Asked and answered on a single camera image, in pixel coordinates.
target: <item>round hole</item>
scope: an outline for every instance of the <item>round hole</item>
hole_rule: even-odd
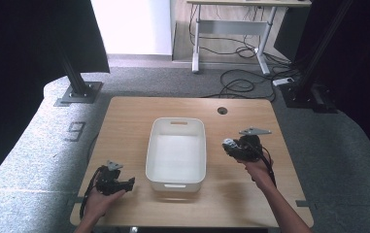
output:
[[[226,115],[227,114],[227,109],[224,108],[224,107],[220,107],[220,108],[218,108],[218,113],[220,115]]]

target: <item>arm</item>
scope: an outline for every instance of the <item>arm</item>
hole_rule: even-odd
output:
[[[263,161],[246,162],[238,160],[238,162],[245,165],[245,169],[256,182],[257,187],[265,195],[282,232],[312,232],[303,219],[291,208],[281,192],[273,185]]]
[[[121,190],[109,196],[99,193],[94,187],[87,199],[84,209],[84,217],[76,228],[75,233],[90,233],[101,216],[118,200],[126,191]]]

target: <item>white desk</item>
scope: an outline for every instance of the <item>white desk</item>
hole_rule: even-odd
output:
[[[254,51],[264,75],[269,75],[269,68],[263,56],[263,50],[272,28],[273,19],[278,7],[310,7],[310,0],[187,0],[187,3],[197,5],[196,29],[194,33],[194,47],[192,59],[192,72],[199,72],[199,34],[233,34],[233,35],[259,35],[260,45]],[[202,5],[222,6],[263,6],[272,7],[267,21],[228,21],[228,20],[205,20],[200,18]]]

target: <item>black clamp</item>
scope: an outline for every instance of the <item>black clamp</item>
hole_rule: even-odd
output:
[[[248,128],[239,132],[243,136],[237,139],[225,139],[222,142],[224,151],[229,156],[234,157],[238,160],[257,162],[261,159],[267,167],[270,178],[273,184],[276,186],[275,174],[273,173],[271,157],[269,151],[260,144],[260,139],[257,135],[259,134],[270,134],[269,130],[262,130],[256,128]],[[263,150],[269,154],[269,160],[264,157]]]

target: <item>wrist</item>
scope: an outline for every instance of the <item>wrist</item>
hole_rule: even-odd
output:
[[[273,184],[272,179],[268,174],[265,174],[260,178],[256,179],[255,182],[257,187],[262,191],[265,191],[269,188],[275,188],[275,185]]]
[[[84,215],[75,233],[89,233],[93,230],[100,217]]]
[[[101,216],[97,215],[97,214],[86,213],[82,220],[85,220],[86,222],[94,222],[94,224],[95,224],[95,223],[97,223],[97,221],[99,221],[100,217]]]

